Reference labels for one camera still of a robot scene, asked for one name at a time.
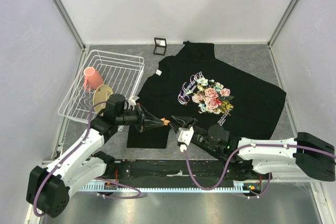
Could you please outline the orange butterfly brooch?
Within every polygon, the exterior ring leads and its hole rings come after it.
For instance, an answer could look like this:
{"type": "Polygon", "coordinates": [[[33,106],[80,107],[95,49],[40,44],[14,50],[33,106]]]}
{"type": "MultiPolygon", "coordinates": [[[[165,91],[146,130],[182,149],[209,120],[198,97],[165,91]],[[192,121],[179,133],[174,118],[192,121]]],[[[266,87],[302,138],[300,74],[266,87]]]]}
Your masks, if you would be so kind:
{"type": "Polygon", "coordinates": [[[160,120],[162,121],[162,124],[163,124],[164,126],[168,126],[168,125],[170,124],[170,120],[168,120],[168,119],[166,119],[166,118],[161,118],[160,120]]]}

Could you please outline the black printed t-shirt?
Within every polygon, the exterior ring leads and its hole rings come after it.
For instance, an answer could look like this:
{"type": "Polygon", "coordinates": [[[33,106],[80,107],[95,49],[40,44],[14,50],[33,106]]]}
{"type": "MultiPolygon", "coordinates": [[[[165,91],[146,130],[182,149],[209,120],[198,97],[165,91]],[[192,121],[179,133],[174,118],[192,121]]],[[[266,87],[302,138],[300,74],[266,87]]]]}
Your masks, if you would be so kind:
{"type": "Polygon", "coordinates": [[[176,55],[163,58],[158,69],[161,75],[148,77],[138,94],[153,116],[189,116],[203,129],[219,124],[234,136],[271,138],[286,93],[217,59],[213,44],[187,41],[176,55]]]}

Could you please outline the small white brooch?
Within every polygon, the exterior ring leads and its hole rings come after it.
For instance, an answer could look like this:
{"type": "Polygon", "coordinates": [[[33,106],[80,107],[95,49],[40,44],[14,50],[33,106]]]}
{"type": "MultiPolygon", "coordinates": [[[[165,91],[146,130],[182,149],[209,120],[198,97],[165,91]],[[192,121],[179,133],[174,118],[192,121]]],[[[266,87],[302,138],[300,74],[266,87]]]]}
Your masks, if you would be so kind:
{"type": "Polygon", "coordinates": [[[161,70],[159,70],[159,69],[158,69],[158,70],[155,72],[155,74],[156,74],[156,75],[158,75],[158,76],[160,76],[160,75],[161,75],[161,73],[162,73],[162,71],[161,71],[161,70]]]}

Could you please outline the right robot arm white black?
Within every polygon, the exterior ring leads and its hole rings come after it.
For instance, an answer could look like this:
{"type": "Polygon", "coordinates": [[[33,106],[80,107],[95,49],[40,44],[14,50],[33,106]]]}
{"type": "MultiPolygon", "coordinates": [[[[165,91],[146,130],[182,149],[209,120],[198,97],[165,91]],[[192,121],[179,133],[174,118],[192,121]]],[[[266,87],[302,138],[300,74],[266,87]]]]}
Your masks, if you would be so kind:
{"type": "Polygon", "coordinates": [[[180,151],[186,152],[194,144],[242,179],[272,174],[292,180],[335,181],[334,146],[310,133],[299,132],[283,140],[256,140],[234,136],[219,124],[203,129],[196,123],[197,119],[180,116],[170,123],[180,151]]]}

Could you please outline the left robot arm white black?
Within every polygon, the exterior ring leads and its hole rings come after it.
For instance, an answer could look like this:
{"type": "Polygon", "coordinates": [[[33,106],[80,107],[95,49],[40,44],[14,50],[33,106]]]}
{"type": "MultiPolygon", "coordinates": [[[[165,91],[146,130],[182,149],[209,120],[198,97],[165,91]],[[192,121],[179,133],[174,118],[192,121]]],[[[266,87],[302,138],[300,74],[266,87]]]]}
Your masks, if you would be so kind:
{"type": "Polygon", "coordinates": [[[149,113],[138,97],[127,100],[121,94],[112,94],[102,104],[105,107],[94,118],[96,106],[90,109],[87,129],[75,144],[46,167],[35,166],[31,170],[26,200],[37,217],[59,216],[84,185],[100,176],[114,175],[114,158],[94,152],[116,134],[120,125],[133,125],[140,133],[168,125],[165,119],[149,113]]]}

